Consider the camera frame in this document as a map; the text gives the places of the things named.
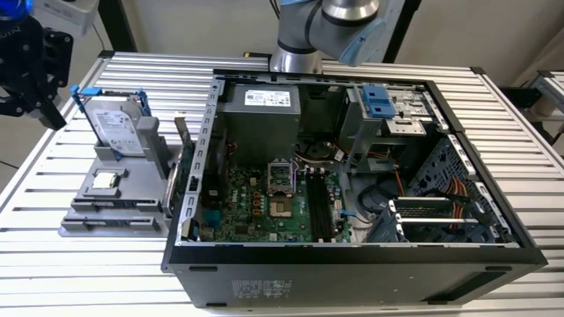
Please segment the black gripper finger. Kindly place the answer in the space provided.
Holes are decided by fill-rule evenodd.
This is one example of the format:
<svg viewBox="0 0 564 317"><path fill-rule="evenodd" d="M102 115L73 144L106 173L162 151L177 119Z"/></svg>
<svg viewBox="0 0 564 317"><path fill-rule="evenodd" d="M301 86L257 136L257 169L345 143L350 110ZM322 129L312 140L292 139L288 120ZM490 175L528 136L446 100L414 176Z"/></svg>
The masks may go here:
<svg viewBox="0 0 564 317"><path fill-rule="evenodd" d="M56 97L58 89L68 85L74 39L65 32L44 29L41 44L40 64L33 69L40 96L40 105L36 109L40 110L41 124L57 131L66 124L57 110Z"/></svg>
<svg viewBox="0 0 564 317"><path fill-rule="evenodd" d="M20 117L30 113L34 108L29 103L32 89L26 86L1 86L1 115Z"/></svg>

